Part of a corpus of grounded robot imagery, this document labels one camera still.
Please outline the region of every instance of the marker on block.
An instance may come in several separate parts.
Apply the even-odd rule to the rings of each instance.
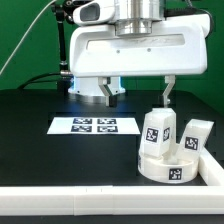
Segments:
[[[192,119],[186,126],[176,158],[187,161],[199,159],[214,122]]]
[[[160,157],[176,142],[176,114],[172,109],[153,109],[145,116],[140,152]]]

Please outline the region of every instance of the black table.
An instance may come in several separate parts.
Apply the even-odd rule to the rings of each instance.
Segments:
[[[54,117],[135,117],[158,107],[159,91],[128,91],[116,108],[55,90],[0,91],[0,186],[165,185],[137,171],[140,136],[47,135]],[[177,141],[190,119],[214,121],[206,148],[224,165],[224,118],[188,92],[173,91]],[[183,185],[205,185],[200,176]],[[0,223],[223,223],[224,216],[0,217]]]

